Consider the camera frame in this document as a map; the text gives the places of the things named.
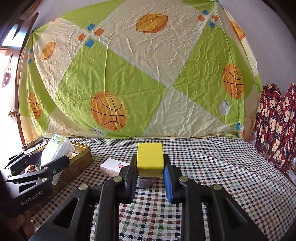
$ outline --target yellow block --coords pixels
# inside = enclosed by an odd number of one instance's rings
[[[162,143],[138,143],[139,177],[160,177],[164,169]]]

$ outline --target gray wall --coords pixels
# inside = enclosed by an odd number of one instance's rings
[[[34,28],[66,12],[102,2],[102,0],[43,0]],[[296,41],[285,24],[261,0],[220,0],[245,32],[257,59],[263,84],[275,83],[285,94],[296,81]]]

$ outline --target checkered tablecloth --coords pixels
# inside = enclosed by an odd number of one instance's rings
[[[280,240],[296,217],[296,188],[252,145],[232,138],[207,139],[91,139],[70,138],[90,145],[94,163],[59,192],[33,217],[35,229],[82,183],[102,184],[109,179],[99,165],[108,157],[130,162],[138,142],[162,142],[163,151],[183,175],[202,185],[220,183],[254,220],[269,240]],[[35,146],[34,150],[48,140]],[[90,239],[94,239],[95,211]],[[121,240],[179,240],[181,205],[170,205],[163,180],[136,191],[134,202],[119,207]],[[209,239],[208,227],[205,232]]]

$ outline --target brass door knob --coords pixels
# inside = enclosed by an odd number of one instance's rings
[[[13,116],[15,116],[15,111],[14,110],[9,111],[8,112],[8,117],[13,117]]]

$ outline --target screw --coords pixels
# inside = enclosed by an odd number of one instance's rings
[[[214,184],[213,185],[213,188],[216,190],[216,191],[220,191],[220,190],[222,190],[222,186],[220,185],[220,184]]]
[[[185,183],[185,182],[188,181],[188,177],[180,176],[180,177],[179,177],[179,181]]]
[[[122,177],[121,176],[113,177],[113,181],[116,182],[116,183],[121,182],[122,181]]]
[[[79,189],[80,189],[81,191],[84,191],[84,190],[88,189],[88,186],[87,186],[86,184],[81,184],[81,185],[79,186]]]

